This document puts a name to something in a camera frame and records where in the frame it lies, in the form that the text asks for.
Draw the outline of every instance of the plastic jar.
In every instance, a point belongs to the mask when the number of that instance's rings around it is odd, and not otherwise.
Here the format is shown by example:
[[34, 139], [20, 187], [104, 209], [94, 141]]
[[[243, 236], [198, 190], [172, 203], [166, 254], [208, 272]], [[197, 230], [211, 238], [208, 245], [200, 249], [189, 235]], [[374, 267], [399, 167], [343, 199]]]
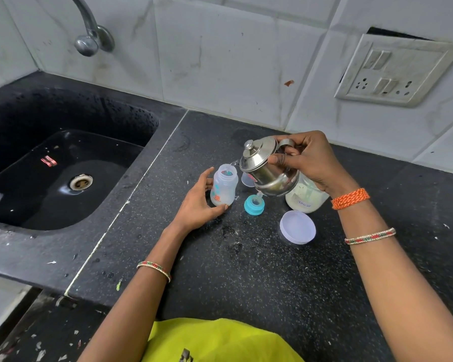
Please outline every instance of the plastic jar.
[[211, 201], [215, 206], [231, 205], [235, 200], [235, 189], [238, 183], [237, 170], [233, 165], [221, 165], [213, 176]]
[[315, 183], [300, 173], [297, 185], [285, 195], [290, 208], [303, 213], [311, 213], [329, 198], [326, 192], [317, 188]]

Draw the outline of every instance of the yellow-green shirt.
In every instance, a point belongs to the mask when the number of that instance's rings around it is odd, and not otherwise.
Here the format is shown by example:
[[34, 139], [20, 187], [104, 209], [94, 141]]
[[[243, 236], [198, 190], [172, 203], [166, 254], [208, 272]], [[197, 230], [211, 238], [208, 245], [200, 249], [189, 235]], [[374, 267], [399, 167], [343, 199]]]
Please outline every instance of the yellow-green shirt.
[[142, 362], [177, 362], [187, 349], [194, 362], [303, 362], [275, 333], [228, 319], [155, 322]]

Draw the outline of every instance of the person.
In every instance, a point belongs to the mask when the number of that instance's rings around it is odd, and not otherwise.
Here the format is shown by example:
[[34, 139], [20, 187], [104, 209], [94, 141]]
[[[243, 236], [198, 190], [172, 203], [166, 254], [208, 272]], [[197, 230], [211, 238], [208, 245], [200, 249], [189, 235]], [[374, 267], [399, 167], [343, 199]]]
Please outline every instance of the person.
[[[319, 131], [281, 135], [296, 142], [269, 163], [300, 170], [333, 199], [347, 198], [339, 217], [347, 239], [381, 239], [350, 246], [375, 317], [396, 360], [453, 362], [453, 316], [403, 251], [388, 226], [336, 159]], [[222, 215], [211, 208], [205, 191], [213, 168], [199, 176], [174, 220], [111, 309], [79, 362], [156, 362], [187, 360], [302, 361], [278, 335], [229, 320], [174, 319], [155, 322], [158, 305], [181, 243], [193, 229]]]

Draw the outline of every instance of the stainless steel teapot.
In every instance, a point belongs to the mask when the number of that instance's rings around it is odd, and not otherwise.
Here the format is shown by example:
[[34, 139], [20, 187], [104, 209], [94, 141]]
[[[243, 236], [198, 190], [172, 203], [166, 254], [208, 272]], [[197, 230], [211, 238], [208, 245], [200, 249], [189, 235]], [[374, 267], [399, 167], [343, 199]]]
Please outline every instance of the stainless steel teapot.
[[267, 196], [282, 196], [289, 193], [297, 184], [299, 170], [282, 168], [269, 164], [267, 159], [272, 153], [284, 153], [283, 147], [295, 146], [291, 139], [278, 142], [273, 137], [245, 142], [240, 170], [254, 181], [255, 188]]

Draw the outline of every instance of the bangle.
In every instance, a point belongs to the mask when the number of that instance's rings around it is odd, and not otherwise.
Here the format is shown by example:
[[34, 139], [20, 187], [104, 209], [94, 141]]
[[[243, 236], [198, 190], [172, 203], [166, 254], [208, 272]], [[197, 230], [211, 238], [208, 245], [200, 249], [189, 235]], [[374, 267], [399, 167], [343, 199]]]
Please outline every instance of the bangle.
[[393, 235], [396, 235], [396, 230], [394, 229], [394, 227], [391, 227], [389, 230], [380, 231], [378, 233], [359, 236], [359, 237], [353, 237], [352, 239], [344, 239], [344, 242], [347, 245], [369, 243], [370, 241], [381, 240], [381, 239], [384, 239], [386, 237], [390, 237]]
[[158, 272], [163, 273], [166, 276], [166, 278], [168, 279], [168, 283], [171, 282], [171, 275], [157, 263], [154, 263], [152, 261], [142, 261], [137, 265], [136, 269], [139, 269], [140, 267], [150, 267], [156, 269]]
[[348, 194], [341, 195], [340, 197], [334, 198], [332, 202], [333, 209], [344, 209], [346, 207], [355, 205], [356, 203], [369, 199], [369, 194], [364, 188], [359, 188]]

